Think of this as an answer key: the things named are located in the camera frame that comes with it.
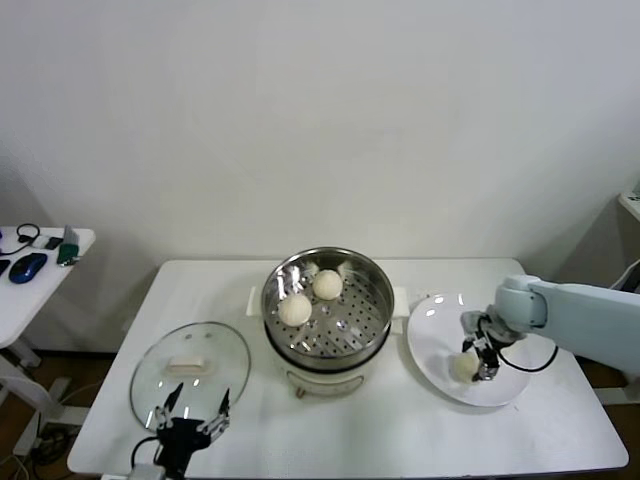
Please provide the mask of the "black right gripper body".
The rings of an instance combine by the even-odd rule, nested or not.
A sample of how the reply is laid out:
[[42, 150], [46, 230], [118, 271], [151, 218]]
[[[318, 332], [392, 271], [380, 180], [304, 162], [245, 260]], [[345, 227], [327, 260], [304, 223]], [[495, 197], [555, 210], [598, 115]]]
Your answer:
[[476, 349], [500, 351], [514, 344], [514, 332], [493, 310], [474, 313], [473, 346]]

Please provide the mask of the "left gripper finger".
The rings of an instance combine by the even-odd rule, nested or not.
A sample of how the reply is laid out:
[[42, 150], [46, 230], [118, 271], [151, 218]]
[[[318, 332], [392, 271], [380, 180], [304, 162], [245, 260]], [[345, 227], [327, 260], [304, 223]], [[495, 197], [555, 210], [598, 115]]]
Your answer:
[[164, 430], [172, 427], [172, 412], [177, 404], [183, 389], [183, 383], [180, 383], [166, 398], [162, 406], [156, 406], [154, 409], [154, 418], [156, 420], [156, 431]]
[[217, 440], [230, 426], [230, 389], [227, 389], [219, 405], [217, 415], [204, 422], [199, 430], [210, 440]]

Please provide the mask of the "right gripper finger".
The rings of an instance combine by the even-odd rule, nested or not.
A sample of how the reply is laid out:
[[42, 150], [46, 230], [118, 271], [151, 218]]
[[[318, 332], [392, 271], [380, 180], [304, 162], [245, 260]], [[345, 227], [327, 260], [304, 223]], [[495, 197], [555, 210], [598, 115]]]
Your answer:
[[468, 311], [461, 315], [460, 322], [463, 329], [464, 339], [462, 343], [462, 352], [466, 353], [470, 350], [474, 343], [481, 336], [479, 322], [481, 320], [480, 311]]
[[500, 367], [498, 354], [491, 347], [477, 348], [476, 353], [479, 359], [478, 370], [476, 372], [476, 380], [493, 380], [497, 375]]

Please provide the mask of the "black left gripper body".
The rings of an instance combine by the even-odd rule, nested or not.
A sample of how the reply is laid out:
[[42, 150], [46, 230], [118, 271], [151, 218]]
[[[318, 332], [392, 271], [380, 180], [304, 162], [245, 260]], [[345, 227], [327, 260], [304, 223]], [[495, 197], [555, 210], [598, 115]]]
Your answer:
[[209, 435], [198, 427], [203, 420], [174, 418], [170, 428], [157, 430], [160, 452], [155, 463], [166, 473], [185, 473], [193, 454], [209, 447]]

